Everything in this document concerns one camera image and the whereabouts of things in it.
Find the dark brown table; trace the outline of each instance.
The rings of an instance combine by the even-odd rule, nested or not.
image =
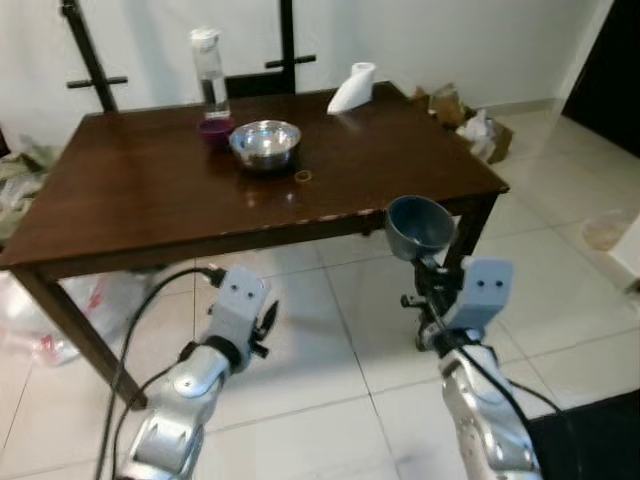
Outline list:
[[[57,280],[381,228],[391,200],[417,194],[461,215],[447,263],[472,253],[507,185],[393,85],[341,117],[332,92],[232,102],[237,124],[283,119],[302,130],[300,168],[313,178],[255,178],[212,155],[198,106],[83,119],[0,255],[107,381],[117,359]],[[137,386],[125,375],[121,395]],[[138,406],[144,406],[142,400]]]

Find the metal bowl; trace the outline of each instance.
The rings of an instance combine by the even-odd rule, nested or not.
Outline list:
[[[236,128],[229,144],[244,168],[268,172],[290,165],[302,134],[295,125],[261,120]]]

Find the small cup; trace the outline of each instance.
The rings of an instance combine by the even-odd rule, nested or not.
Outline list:
[[[232,118],[209,118],[198,125],[198,130],[204,143],[214,152],[227,152],[234,126]]]

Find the glass bottle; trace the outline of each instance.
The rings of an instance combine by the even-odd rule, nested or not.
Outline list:
[[[229,99],[218,49],[220,32],[210,27],[191,32],[191,49],[204,98],[205,118],[228,118]]]

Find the wires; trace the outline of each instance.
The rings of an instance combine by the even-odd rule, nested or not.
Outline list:
[[[571,421],[571,419],[569,418],[569,415],[567,415],[567,413],[562,410],[560,407],[558,407],[555,403],[553,403],[551,400],[549,400],[547,397],[545,397],[544,395],[542,395],[541,393],[536,392],[535,390],[533,390],[532,388],[526,387],[518,382],[515,382],[511,379],[507,379],[509,381],[509,383],[511,385],[513,385],[515,388],[517,388],[518,390],[522,390],[523,392],[528,393],[529,395],[532,395],[534,397],[536,397],[538,400],[542,400],[544,403],[546,403],[547,405],[549,405],[554,412],[556,412],[559,416],[561,416],[566,425],[567,425],[567,432],[569,433],[569,436],[571,437],[571,441],[573,442],[574,445],[574,451],[575,451],[575,455],[576,455],[576,470],[578,473],[578,479],[582,480],[583,475],[584,475],[584,464],[582,461],[582,453],[580,452],[580,444],[579,444],[579,440],[578,440],[578,435],[576,434],[575,429],[573,428],[573,422]]]
[[[127,406],[125,407],[124,411],[120,414],[120,419],[116,424],[116,430],[115,430],[115,433],[113,434],[113,443],[111,445],[111,480],[115,480],[116,470],[118,468],[118,440],[120,439],[120,431],[122,430],[124,421],[126,420],[127,415],[131,411],[133,404],[136,402],[136,400],[139,397],[141,397],[144,394],[145,390],[149,388],[149,386],[152,383],[164,377],[167,373],[169,373],[169,370],[171,370],[175,365],[176,364],[174,363],[173,365],[165,368],[161,372],[156,373],[153,377],[149,378],[149,380],[144,382],[142,386],[138,389],[138,391],[129,399],[129,401],[127,402]]]
[[[104,467],[104,460],[107,453],[107,444],[109,442],[109,434],[111,433],[111,424],[113,421],[113,411],[115,408],[116,397],[118,395],[118,391],[120,390],[120,383],[122,382],[122,374],[125,371],[125,362],[127,360],[127,355],[129,354],[129,347],[131,344],[131,339],[133,338],[133,332],[140,322],[140,319],[146,312],[149,305],[153,302],[153,300],[158,296],[158,293],[167,286],[169,283],[173,282],[177,278],[184,277],[185,275],[189,275],[191,273],[200,273],[205,275],[210,283],[216,287],[220,286],[226,271],[223,269],[212,270],[210,268],[188,268],[182,270],[178,273],[174,273],[169,277],[162,280],[156,286],[154,286],[151,291],[147,294],[145,299],[142,301],[142,304],[138,307],[138,309],[134,312],[133,317],[131,318],[131,322],[129,323],[129,327],[127,329],[127,333],[124,337],[124,344],[122,346],[122,353],[120,354],[120,362],[118,363],[118,367],[113,375],[113,381],[111,382],[111,395],[109,397],[109,404],[107,405],[107,414],[104,419],[104,427],[102,432],[102,441],[100,443],[100,454],[98,456],[98,462],[96,464],[96,474],[95,480],[100,480],[102,477],[102,469]]]

